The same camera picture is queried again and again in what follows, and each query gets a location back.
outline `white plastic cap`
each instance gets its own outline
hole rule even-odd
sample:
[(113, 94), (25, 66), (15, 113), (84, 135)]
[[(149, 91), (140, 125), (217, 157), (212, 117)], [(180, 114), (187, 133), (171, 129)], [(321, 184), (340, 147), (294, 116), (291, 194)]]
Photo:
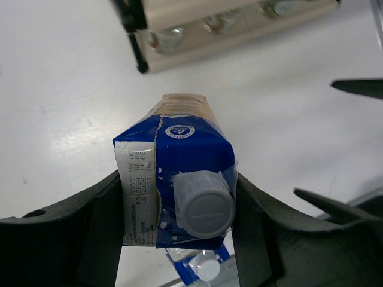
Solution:
[(215, 258), (213, 251), (203, 250), (189, 262), (190, 268), (202, 281), (212, 281), (221, 271), (221, 265)]
[(177, 225), (190, 235), (213, 238), (223, 234), (235, 216), (227, 182), (215, 172), (198, 171), (173, 178)]

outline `white table surface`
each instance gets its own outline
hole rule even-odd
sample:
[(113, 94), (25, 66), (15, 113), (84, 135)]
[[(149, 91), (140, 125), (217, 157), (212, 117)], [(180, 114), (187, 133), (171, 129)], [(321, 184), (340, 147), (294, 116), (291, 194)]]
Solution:
[[(240, 172), (317, 215), (294, 187), (348, 201), (383, 185), (383, 102), (329, 87), (335, 78), (379, 76), (383, 55), (367, 0), (345, 0), (326, 18), (145, 76), (107, 0), (2, 0), (0, 218), (110, 174), (112, 138), (169, 92), (207, 96)], [(123, 248), (117, 286), (176, 276), (163, 250)]]

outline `bottle cap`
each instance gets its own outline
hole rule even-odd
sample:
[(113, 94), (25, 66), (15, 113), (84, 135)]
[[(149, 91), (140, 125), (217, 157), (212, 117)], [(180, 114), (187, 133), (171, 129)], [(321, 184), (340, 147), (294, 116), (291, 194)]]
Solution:
[(177, 225), (190, 235), (213, 238), (232, 224), (235, 202), (224, 178), (210, 171), (187, 172), (173, 178)]

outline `milk carton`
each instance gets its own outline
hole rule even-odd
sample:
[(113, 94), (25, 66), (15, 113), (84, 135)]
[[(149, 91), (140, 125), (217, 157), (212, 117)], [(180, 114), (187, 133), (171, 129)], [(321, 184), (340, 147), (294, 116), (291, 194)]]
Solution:
[(113, 144), (125, 245), (220, 248), (235, 216), (236, 161), (204, 96), (164, 95)]

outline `circular logo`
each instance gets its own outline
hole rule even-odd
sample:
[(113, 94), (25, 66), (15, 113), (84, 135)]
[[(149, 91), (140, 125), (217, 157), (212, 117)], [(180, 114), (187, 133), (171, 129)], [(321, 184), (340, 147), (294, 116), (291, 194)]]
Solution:
[(165, 133), (174, 139), (185, 139), (191, 136), (196, 129), (192, 126), (185, 126), (183, 124), (177, 124), (175, 126), (168, 127)]

